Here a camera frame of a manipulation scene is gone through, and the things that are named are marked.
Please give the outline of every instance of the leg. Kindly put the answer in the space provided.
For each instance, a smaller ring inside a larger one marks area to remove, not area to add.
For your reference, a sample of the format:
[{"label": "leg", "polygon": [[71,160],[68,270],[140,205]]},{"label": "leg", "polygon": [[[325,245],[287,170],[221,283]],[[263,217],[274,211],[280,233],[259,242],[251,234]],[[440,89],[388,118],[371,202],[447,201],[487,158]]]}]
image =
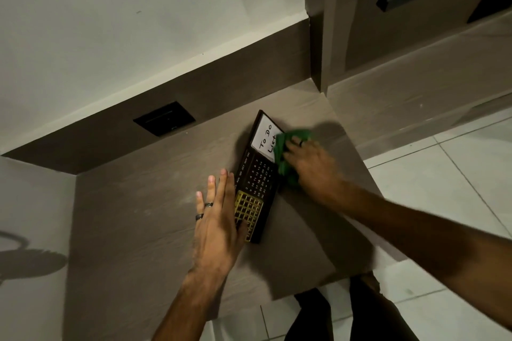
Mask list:
[{"label": "leg", "polygon": [[350,278],[350,300],[354,315],[350,341],[418,341],[393,302],[381,294],[373,273]]},{"label": "leg", "polygon": [[331,305],[316,288],[296,294],[301,306],[295,322],[286,334],[285,341],[314,339],[333,341]]}]

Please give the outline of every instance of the person's right hand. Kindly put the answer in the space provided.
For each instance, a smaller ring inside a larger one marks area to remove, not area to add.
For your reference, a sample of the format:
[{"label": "person's right hand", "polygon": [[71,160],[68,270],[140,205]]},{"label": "person's right hand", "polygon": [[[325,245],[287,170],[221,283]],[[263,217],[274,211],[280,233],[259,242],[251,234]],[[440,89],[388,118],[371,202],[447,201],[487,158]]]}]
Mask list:
[{"label": "person's right hand", "polygon": [[317,141],[300,142],[296,136],[286,141],[289,152],[283,153],[283,157],[297,171],[304,191],[319,204],[332,207],[339,199],[337,192],[343,182],[334,158]]}]

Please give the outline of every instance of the desk surface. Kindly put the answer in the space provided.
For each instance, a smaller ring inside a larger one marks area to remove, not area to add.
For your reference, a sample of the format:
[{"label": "desk surface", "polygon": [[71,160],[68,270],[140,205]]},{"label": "desk surface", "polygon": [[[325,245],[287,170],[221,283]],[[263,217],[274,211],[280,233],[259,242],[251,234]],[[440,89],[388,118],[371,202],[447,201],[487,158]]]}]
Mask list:
[{"label": "desk surface", "polygon": [[[310,128],[343,173],[378,193],[323,94],[306,80],[77,178],[64,340],[150,338],[191,266],[195,191],[234,171],[263,109],[284,130]],[[403,259],[372,232],[283,188],[260,244],[247,244],[211,317]]]}]

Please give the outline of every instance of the white note card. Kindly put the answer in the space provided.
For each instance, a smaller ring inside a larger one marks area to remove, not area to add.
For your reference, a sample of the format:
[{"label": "white note card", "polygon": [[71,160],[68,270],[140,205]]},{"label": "white note card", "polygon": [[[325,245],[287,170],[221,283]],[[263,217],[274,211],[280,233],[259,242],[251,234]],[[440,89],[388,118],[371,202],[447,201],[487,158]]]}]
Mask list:
[{"label": "white note card", "polygon": [[272,120],[263,115],[259,121],[258,128],[254,134],[251,146],[259,153],[265,155],[273,163],[275,136],[281,134],[282,131],[275,125]]}]

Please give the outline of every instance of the cleaning cloth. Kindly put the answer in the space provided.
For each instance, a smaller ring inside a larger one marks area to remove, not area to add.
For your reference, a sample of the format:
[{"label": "cleaning cloth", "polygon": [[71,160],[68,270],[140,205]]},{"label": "cleaning cloth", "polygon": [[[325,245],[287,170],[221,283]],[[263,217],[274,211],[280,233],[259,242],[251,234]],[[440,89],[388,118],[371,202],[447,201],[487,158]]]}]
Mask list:
[{"label": "cleaning cloth", "polygon": [[293,187],[298,186],[298,174],[290,163],[285,161],[283,153],[288,151],[285,141],[291,140],[293,136],[298,137],[300,140],[308,140],[311,138],[311,131],[309,130],[293,130],[278,134],[275,137],[274,145],[274,158],[275,163],[278,165],[278,172],[285,177],[286,182]]}]

